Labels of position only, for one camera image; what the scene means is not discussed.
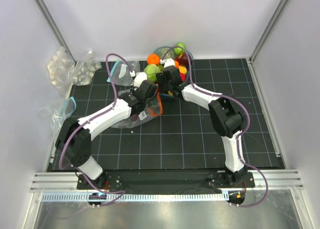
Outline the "clear bag with orange zipper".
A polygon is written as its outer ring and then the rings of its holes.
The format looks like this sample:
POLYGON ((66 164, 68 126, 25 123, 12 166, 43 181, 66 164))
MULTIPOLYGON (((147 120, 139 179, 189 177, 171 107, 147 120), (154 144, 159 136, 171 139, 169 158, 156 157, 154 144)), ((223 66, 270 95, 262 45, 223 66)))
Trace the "clear bag with orange zipper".
POLYGON ((139 121, 131 121, 130 117, 123 119, 111 126, 114 129, 132 129, 137 126, 141 126, 154 119, 155 117, 161 116, 163 114, 163 105, 158 90, 156 91, 156 96, 150 100, 148 107, 142 111, 139 116, 139 121))

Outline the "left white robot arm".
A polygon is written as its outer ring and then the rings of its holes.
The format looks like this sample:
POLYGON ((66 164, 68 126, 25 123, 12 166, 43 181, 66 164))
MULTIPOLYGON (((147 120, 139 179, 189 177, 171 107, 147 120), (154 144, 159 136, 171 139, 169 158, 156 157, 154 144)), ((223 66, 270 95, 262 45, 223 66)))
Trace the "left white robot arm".
POLYGON ((83 118, 68 118, 62 124, 55 147, 60 151, 59 169, 70 164, 79 170, 94 189, 106 184, 103 168, 92 156, 92 141, 114 124, 139 115, 156 97, 158 86, 144 80, 128 92, 123 92, 114 102, 83 118))

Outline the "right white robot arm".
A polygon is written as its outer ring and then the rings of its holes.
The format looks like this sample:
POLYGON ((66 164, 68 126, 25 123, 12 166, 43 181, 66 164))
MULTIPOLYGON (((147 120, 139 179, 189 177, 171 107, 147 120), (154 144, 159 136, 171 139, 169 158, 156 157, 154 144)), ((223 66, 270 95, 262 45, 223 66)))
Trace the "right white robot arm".
POLYGON ((212 126, 221 136, 224 146, 225 181, 230 187, 241 184, 247 173, 242 149, 242 134, 248 130, 250 123, 246 108, 231 96, 183 81, 179 69, 174 66, 168 66, 157 73, 156 82, 161 93, 172 94, 175 98, 209 111, 212 126))

